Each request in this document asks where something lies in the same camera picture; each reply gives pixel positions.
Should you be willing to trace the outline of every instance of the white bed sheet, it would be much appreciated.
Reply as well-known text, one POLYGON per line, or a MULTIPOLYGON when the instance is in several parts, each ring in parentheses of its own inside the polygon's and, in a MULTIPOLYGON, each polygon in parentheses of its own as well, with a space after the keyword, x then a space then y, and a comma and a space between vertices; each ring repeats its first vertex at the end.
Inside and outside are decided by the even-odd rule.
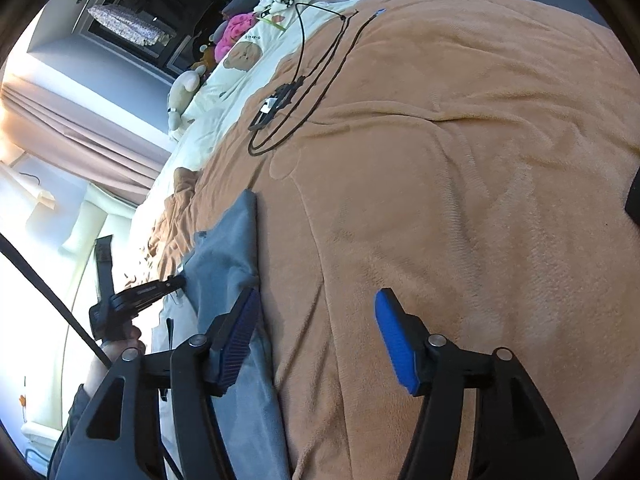
MULTIPOLYGON (((350 0, 336 4, 320 2, 315 5, 335 12, 343 12, 353 7, 357 1, 350 0)), ((332 18, 336 17, 330 12, 307 7, 302 12, 306 38, 310 38, 321 25, 332 18)), ((177 168, 196 171, 204 166, 220 140, 240 117, 246 100, 271 81, 282 58, 295 52, 301 43, 300 25, 288 28, 273 47, 264 53, 260 61, 224 97, 210 97, 209 109, 187 128, 176 149, 162 168, 146 200, 138 207, 133 217, 129 247, 135 257, 134 261, 137 261, 140 249, 146 246, 156 219, 164 211, 164 199, 174 192, 174 171, 177 168)))

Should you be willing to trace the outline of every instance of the white patterned fabric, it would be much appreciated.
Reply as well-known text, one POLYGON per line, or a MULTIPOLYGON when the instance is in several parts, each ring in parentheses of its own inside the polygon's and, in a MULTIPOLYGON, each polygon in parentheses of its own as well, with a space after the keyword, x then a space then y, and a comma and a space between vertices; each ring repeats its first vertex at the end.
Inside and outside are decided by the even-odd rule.
POLYGON ((140 19, 135 13, 116 4, 96 5, 88 9, 90 15, 114 34, 138 45, 166 44, 169 35, 164 30, 140 19))

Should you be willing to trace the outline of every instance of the bed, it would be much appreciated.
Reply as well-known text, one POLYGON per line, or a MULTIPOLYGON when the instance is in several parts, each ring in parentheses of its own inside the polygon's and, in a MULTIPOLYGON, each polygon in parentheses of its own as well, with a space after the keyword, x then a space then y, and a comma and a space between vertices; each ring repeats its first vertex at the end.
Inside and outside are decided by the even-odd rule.
MULTIPOLYGON (((640 164, 638 72, 609 30, 535 2, 332 5, 358 11, 336 64, 385 12, 266 155, 248 155, 247 128, 291 80, 299 43, 202 99, 134 216, 130 279, 175 272, 193 233, 250 188, 293 478, 398 477, 420 400, 374 321, 384 286, 462 348, 513 349, 594 478, 640 410, 640 232, 623 209, 640 164)), ((303 19, 309 70, 340 24, 313 8, 303 19)))

